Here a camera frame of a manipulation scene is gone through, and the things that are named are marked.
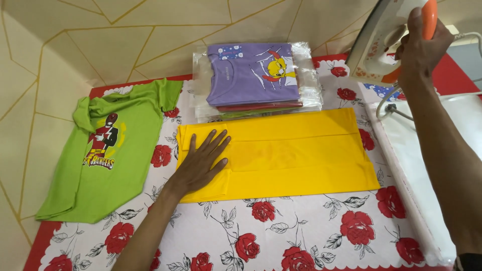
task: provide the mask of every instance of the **hand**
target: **hand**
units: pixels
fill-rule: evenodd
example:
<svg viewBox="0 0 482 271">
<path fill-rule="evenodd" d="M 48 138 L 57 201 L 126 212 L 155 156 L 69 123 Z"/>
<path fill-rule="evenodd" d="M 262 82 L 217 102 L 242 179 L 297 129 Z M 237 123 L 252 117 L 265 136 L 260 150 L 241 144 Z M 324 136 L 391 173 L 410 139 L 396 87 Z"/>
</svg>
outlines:
<svg viewBox="0 0 482 271">
<path fill-rule="evenodd" d="M 211 142 L 216 135 L 216 130 L 212 130 L 198 150 L 196 150 L 196 135 L 193 134 L 186 158 L 166 182 L 162 191 L 167 189 L 181 199 L 188 192 L 206 186 L 228 163 L 228 159 L 223 158 L 211 169 L 216 158 L 221 155 L 231 140 L 231 137 L 228 136 L 219 145 L 227 133 L 224 130 Z"/>
<path fill-rule="evenodd" d="M 433 69 L 454 41 L 454 36 L 440 20 L 437 22 L 433 38 L 429 41 L 424 40 L 420 8 L 412 10 L 407 26 L 409 34 L 402 38 L 402 45 L 395 53 L 395 60 L 400 59 L 402 62 L 398 82 L 403 90 L 411 88 L 410 84 L 417 83 L 417 79 L 431 79 Z"/>
</svg>

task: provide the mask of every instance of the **geometric wall pattern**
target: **geometric wall pattern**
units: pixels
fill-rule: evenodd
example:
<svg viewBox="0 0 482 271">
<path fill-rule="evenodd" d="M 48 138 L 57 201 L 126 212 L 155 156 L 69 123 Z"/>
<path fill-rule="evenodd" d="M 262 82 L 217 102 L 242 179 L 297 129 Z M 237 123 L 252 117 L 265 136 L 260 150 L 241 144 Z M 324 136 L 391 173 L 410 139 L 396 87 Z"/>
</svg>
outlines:
<svg viewBox="0 0 482 271">
<path fill-rule="evenodd" d="M 376 0 L 0 0 L 0 262 L 21 270 L 71 114 L 92 87 L 191 73 L 220 42 L 350 47 Z M 440 0 L 439 17 L 482 32 L 482 2 Z"/>
</svg>

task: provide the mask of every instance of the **green t-shirt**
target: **green t-shirt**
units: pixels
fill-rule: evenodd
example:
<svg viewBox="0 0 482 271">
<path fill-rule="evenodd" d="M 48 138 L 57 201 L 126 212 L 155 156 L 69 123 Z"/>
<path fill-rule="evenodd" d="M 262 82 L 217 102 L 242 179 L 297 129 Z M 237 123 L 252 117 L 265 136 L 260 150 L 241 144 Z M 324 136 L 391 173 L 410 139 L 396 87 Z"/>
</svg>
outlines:
<svg viewBox="0 0 482 271">
<path fill-rule="evenodd" d="M 155 80 L 127 94 L 80 99 L 36 219 L 96 223 L 140 194 L 162 112 L 175 108 L 182 84 Z"/>
</svg>

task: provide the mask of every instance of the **yellow cartoon character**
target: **yellow cartoon character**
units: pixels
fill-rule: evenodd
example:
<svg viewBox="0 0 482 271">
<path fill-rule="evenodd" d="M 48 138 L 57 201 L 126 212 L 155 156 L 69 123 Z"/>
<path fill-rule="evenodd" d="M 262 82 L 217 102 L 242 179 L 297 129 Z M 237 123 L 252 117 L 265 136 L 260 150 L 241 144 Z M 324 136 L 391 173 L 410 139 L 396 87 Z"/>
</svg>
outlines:
<svg viewBox="0 0 482 271">
<path fill-rule="evenodd" d="M 272 54 L 274 57 L 274 61 L 271 61 L 268 64 L 268 73 L 272 76 L 266 76 L 263 75 L 263 78 L 271 81 L 271 82 L 276 82 L 280 78 L 289 76 L 289 77 L 296 77 L 295 72 L 288 72 L 286 73 L 286 64 L 284 62 L 284 59 L 280 57 L 280 55 L 275 52 L 275 51 L 268 51 L 268 53 Z"/>
</svg>

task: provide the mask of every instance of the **floral tablecloth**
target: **floral tablecloth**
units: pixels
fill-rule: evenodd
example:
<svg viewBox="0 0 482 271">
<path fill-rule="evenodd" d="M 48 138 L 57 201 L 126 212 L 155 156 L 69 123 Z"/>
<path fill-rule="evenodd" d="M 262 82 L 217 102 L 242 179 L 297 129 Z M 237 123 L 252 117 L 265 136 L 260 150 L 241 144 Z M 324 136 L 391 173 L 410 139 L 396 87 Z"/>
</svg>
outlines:
<svg viewBox="0 0 482 271">
<path fill-rule="evenodd" d="M 392 270 L 425 266 L 364 108 L 364 94 L 381 100 L 388 90 L 349 79 L 345 57 L 314 59 L 323 86 L 323 109 L 354 108 L 363 146 L 381 189 L 179 204 L 153 255 L 151 271 Z M 97 224 L 43 222 L 25 270 L 110 270 L 175 171 L 177 126 L 195 123 L 189 107 L 191 78 L 169 78 L 183 80 L 183 91 L 177 107 L 164 114 L 143 193 Z M 93 89 L 91 96 L 125 93 L 131 85 Z"/>
</svg>

